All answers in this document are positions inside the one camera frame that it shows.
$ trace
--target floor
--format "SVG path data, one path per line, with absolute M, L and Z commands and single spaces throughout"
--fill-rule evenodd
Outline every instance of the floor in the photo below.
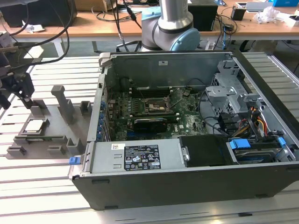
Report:
M 101 52 L 115 52 L 116 44 L 120 42 L 98 42 L 98 49 Z M 239 49 L 241 41 L 235 42 L 229 46 L 229 49 Z M 250 49 L 252 42 L 248 42 L 245 49 Z M 200 46 L 204 47 L 205 41 L 201 41 Z M 135 46 L 128 47 L 130 51 L 135 49 Z M 45 58 L 45 57 L 57 57 L 57 52 L 54 48 L 54 44 L 49 43 L 42 46 L 42 48 L 29 51 L 33 57 Z M 12 66 L 16 66 L 23 63 L 29 63 L 32 61 L 29 55 L 27 58 L 24 56 L 27 53 L 23 51 L 17 51 L 16 53 L 7 53 Z M 93 46 L 91 42 L 71 42 L 70 50 L 67 54 L 69 57 L 75 56 L 97 56 L 98 53 L 93 52 Z M 285 44 L 285 42 L 278 41 L 274 55 L 290 70 L 294 71 L 296 65 L 299 63 L 299 41 L 292 41 L 291 44 Z M 295 74 L 299 77 L 299 68 L 297 68 Z

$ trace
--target motherboard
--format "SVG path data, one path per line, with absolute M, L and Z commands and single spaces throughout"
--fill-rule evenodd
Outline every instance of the motherboard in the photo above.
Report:
M 111 141 L 172 139 L 207 134 L 198 112 L 200 94 L 186 88 L 111 91 L 107 101 Z

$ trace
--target table leg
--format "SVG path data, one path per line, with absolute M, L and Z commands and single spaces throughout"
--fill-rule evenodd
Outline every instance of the table leg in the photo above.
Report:
M 56 51 L 58 53 L 58 57 L 62 56 L 64 54 L 64 48 L 62 46 L 62 44 L 63 44 L 62 40 L 60 38 L 57 38 L 53 42 L 54 42 Z
M 97 45 L 97 42 L 96 41 L 92 41 L 93 43 L 93 51 L 94 52 L 98 52 L 98 45 Z

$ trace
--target metal table surface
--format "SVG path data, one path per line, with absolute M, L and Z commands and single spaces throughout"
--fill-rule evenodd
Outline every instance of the metal table surface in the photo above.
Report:
M 275 58 L 263 53 L 245 56 L 260 72 L 282 101 L 299 119 L 298 86 L 289 71 Z M 54 84 L 65 86 L 65 95 L 74 104 L 93 101 L 98 79 L 98 57 L 69 57 L 49 65 L 29 68 L 35 93 L 33 99 L 57 104 L 50 90 Z M 18 98 L 1 111 L 0 119 L 0 223 L 299 223 L 299 182 L 273 198 L 184 204 L 124 210 L 94 211 L 68 179 L 68 160 L 7 160 L 7 147 L 20 131 L 30 110 Z

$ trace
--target cardboard box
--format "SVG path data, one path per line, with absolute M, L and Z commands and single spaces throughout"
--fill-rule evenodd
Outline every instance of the cardboard box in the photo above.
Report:
M 108 12 L 112 9 L 112 4 L 115 6 L 115 0 L 75 0 L 76 8 L 78 11 L 88 11 L 93 10 L 95 12 Z

